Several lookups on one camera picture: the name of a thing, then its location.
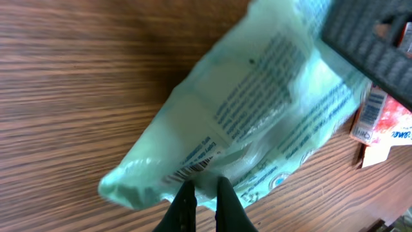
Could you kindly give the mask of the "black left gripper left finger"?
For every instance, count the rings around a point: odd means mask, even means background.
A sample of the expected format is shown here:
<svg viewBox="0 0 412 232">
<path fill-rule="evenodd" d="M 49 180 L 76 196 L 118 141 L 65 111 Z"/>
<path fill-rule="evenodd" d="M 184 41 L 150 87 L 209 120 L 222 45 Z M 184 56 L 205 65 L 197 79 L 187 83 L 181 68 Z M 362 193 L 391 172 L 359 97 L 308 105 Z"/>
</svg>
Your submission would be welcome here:
<svg viewBox="0 0 412 232">
<path fill-rule="evenodd" d="M 196 207 L 194 182 L 186 181 L 153 232 L 195 232 Z"/>
</svg>

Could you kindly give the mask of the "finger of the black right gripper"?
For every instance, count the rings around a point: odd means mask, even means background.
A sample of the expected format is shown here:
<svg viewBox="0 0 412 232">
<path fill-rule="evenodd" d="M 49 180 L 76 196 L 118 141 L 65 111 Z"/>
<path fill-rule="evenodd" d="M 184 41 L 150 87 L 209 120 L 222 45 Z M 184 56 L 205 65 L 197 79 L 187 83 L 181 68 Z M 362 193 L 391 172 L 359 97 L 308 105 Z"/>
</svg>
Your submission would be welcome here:
<svg viewBox="0 0 412 232">
<path fill-rule="evenodd" d="M 411 58 L 395 44 L 408 19 L 408 0 L 336 0 L 321 39 L 410 110 Z"/>
</svg>

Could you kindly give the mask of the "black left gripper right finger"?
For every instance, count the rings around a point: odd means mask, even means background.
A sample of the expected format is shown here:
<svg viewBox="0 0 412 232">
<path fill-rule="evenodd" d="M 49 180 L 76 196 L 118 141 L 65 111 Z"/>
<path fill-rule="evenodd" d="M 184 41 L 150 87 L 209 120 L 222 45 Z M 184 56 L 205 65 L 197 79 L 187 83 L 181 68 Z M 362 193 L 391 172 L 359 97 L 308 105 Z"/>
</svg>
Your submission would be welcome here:
<svg viewBox="0 0 412 232">
<path fill-rule="evenodd" d="M 258 232 L 226 177 L 218 179 L 215 220 L 217 232 Z"/>
</svg>

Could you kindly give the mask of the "orange small carton box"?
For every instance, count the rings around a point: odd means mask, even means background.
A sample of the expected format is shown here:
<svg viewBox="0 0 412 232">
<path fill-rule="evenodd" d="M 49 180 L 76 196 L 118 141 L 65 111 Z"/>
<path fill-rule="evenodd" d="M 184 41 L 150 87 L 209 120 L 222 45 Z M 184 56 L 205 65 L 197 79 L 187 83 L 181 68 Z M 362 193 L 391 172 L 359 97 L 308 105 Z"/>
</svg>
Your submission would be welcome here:
<svg viewBox="0 0 412 232">
<path fill-rule="evenodd" d="M 391 147 L 411 145 L 411 112 L 372 84 L 357 112 L 350 137 L 364 145 L 361 168 L 384 162 Z"/>
</svg>

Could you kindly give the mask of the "mint green wipes packet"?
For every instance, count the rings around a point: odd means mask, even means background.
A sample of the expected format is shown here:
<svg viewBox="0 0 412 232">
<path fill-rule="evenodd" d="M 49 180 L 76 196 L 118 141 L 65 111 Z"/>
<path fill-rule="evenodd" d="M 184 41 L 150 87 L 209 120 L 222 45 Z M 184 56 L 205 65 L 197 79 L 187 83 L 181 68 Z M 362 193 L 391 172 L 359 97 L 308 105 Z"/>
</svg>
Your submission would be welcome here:
<svg viewBox="0 0 412 232">
<path fill-rule="evenodd" d="M 141 210 L 172 201 L 191 180 L 198 204 L 215 210 L 219 177 L 243 207 L 280 185 L 354 114 L 370 84 L 320 39 L 331 5 L 252 1 L 100 180 L 99 195 Z"/>
</svg>

